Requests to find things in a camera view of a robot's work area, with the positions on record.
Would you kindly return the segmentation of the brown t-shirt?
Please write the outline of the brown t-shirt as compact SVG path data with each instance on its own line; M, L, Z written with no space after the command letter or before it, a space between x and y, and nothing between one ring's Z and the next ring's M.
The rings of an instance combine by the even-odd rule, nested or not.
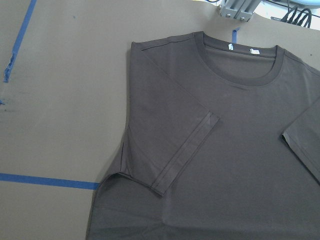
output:
M317 240L320 72L193 32L133 42L89 240Z

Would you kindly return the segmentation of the aluminium frame post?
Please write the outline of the aluminium frame post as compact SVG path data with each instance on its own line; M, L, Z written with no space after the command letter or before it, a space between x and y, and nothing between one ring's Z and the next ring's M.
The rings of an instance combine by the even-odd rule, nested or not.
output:
M222 17L248 22L260 0L222 0L218 5Z

